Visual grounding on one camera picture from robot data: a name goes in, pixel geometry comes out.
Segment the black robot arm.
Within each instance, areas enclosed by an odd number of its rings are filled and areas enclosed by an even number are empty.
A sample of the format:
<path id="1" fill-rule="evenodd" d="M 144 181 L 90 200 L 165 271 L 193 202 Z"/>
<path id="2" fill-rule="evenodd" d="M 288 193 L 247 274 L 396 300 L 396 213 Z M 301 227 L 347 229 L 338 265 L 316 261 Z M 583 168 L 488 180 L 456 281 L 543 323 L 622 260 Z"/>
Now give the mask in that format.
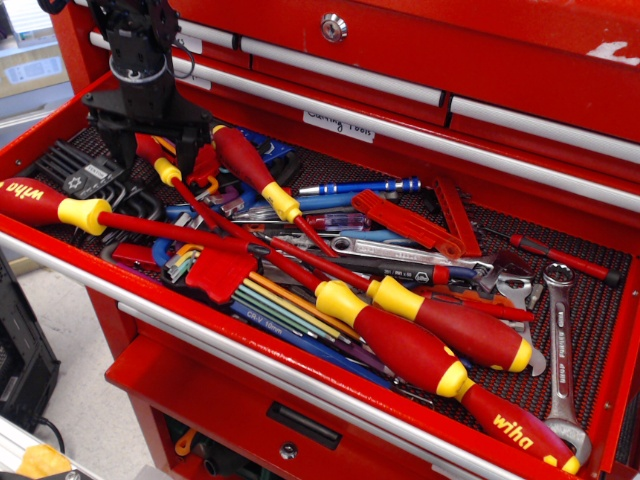
<path id="1" fill-rule="evenodd" d="M 179 13 L 167 1 L 90 1 L 89 10 L 110 46 L 113 90 L 92 91 L 82 103 L 115 160 L 132 167 L 138 133 L 167 137 L 178 169 L 190 175 L 200 149 L 211 142 L 212 115 L 177 90 L 172 46 Z"/>

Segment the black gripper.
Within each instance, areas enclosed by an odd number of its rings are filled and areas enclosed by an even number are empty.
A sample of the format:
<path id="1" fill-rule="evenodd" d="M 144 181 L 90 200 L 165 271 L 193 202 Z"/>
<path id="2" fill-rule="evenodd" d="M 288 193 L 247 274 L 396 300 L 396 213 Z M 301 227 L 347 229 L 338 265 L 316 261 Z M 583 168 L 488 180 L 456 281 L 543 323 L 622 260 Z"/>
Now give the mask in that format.
<path id="1" fill-rule="evenodd" d="M 134 164 L 137 133 L 175 143 L 183 180 L 194 171 L 201 148 L 211 141 L 211 114 L 182 96 L 169 74 L 149 82 L 120 80 L 115 88 L 95 88 L 84 94 L 82 103 L 112 159 L 126 171 Z"/>

